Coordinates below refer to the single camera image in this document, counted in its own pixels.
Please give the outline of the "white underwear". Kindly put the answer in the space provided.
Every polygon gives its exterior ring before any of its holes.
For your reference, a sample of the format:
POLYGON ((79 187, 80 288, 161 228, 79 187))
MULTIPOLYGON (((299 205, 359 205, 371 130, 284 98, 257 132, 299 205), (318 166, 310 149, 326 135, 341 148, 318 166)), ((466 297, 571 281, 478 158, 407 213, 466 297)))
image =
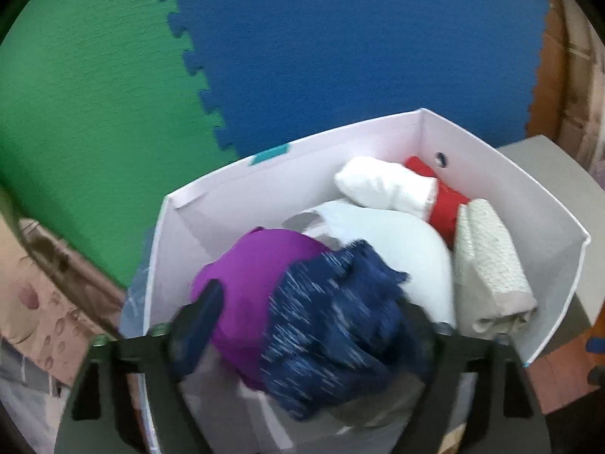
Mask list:
POLYGON ((397 163, 355 157, 334 175, 337 189, 360 206, 395 210, 428 221, 439 183, 397 163))

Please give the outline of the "beige dotted underwear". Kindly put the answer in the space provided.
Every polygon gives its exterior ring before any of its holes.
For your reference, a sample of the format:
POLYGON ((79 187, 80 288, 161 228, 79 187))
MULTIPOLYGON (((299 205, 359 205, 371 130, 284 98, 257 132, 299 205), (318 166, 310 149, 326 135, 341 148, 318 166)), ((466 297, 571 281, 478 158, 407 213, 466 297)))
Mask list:
POLYGON ((461 334, 482 339, 511 335, 537 310, 512 237, 485 199, 458 207, 453 273, 461 334))

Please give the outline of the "wooden door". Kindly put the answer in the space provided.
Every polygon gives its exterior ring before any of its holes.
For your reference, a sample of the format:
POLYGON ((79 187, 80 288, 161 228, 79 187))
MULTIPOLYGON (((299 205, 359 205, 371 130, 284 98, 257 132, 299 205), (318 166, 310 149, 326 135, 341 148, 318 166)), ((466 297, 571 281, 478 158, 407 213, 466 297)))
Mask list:
POLYGON ((526 135, 604 169, 604 43, 575 0, 550 0, 526 135))

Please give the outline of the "green foam mat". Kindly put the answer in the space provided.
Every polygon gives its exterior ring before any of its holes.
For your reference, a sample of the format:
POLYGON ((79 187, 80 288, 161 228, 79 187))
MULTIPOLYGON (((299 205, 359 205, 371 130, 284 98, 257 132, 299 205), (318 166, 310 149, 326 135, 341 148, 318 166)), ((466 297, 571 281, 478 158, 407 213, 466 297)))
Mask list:
POLYGON ((1 182, 120 286, 163 197, 233 162, 174 0, 30 0, 1 46, 1 182))

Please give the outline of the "red underwear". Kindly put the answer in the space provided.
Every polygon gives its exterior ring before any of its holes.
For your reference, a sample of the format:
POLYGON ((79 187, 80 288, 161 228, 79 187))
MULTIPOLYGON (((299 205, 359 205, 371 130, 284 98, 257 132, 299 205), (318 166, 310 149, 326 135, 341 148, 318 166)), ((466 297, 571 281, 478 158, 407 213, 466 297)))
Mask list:
POLYGON ((449 249, 453 248, 456 224, 458 223, 458 208, 467 205, 470 199, 455 191, 436 175, 436 172, 418 157, 408 158, 404 166, 424 177, 436 178, 438 194, 433 206, 429 224, 440 234, 449 249))

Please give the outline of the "white bra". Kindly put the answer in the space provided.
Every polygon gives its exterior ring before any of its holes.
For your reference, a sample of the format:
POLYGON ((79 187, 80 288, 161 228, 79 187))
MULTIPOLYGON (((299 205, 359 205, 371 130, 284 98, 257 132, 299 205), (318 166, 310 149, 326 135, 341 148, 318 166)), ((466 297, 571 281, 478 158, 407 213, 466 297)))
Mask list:
POLYGON ((407 273, 401 288, 431 321, 456 325, 451 254, 438 232, 422 219, 340 199, 295 214, 282 227, 332 250, 366 241, 391 269, 407 273))

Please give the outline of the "navy patterned underwear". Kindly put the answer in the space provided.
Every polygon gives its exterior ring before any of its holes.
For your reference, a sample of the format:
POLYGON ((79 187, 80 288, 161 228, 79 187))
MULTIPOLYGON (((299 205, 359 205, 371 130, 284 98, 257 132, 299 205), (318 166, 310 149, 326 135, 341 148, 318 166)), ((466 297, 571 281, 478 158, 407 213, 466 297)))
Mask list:
POLYGON ((433 327, 391 269, 357 240, 286 271, 269 299, 265 391, 293 419, 383 392, 402 372, 432 373, 433 327))

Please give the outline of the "purple underwear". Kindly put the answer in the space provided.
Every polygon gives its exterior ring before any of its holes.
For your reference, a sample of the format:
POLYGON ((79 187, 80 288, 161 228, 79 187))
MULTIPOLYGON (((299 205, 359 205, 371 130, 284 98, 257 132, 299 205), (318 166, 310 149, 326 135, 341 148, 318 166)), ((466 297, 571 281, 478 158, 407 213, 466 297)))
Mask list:
POLYGON ((212 280, 222 285, 223 309, 211 341, 251 389, 265 388, 259 361, 271 294, 292 264, 328 250, 325 244, 294 231, 257 227, 197 273, 192 299, 212 280))

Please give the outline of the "grey cabinet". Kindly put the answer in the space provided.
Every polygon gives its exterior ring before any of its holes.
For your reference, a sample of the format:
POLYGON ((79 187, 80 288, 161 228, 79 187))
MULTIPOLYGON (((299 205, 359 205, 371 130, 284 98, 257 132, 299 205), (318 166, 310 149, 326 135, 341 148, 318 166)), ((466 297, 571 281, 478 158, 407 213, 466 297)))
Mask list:
POLYGON ((604 302, 604 191, 544 136, 512 143, 500 153, 530 178, 513 198, 521 214, 511 233, 538 312, 516 335, 523 360, 534 362, 556 334, 572 301, 590 323, 604 302))

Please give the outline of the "white XINCCI shoe box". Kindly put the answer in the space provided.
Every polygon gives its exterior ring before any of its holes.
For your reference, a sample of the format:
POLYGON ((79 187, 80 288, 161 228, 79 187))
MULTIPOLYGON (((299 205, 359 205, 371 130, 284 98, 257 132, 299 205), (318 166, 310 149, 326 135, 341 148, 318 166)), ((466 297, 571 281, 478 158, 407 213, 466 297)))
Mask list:
POLYGON ((216 170, 167 195, 153 239, 144 325, 169 321, 190 301, 193 282, 241 237, 286 227, 329 246, 367 241, 412 276, 411 294, 433 318, 454 318, 446 245, 407 213, 348 201, 334 176, 347 161, 418 157, 470 198, 488 201, 509 231, 538 309, 514 337, 531 363, 564 318, 591 237, 530 174, 478 137, 428 110, 359 122, 290 143, 216 170))

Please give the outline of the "pink floral curtain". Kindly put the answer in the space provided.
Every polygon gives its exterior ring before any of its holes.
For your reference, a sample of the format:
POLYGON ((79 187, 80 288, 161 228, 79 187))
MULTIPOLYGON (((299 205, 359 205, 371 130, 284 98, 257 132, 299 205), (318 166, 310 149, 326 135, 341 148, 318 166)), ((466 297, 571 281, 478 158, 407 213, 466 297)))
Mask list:
POLYGON ((92 337, 119 336, 125 291, 38 221, 1 218, 1 337, 71 386, 92 337))

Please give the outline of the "blue foam mat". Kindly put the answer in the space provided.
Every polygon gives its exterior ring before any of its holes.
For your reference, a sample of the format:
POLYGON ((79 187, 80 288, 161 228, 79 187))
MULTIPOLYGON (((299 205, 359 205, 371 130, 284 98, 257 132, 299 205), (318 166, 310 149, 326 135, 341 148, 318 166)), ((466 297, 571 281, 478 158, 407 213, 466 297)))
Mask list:
POLYGON ((550 0, 175 0, 167 17, 221 148, 247 157, 425 108, 521 140, 550 0))

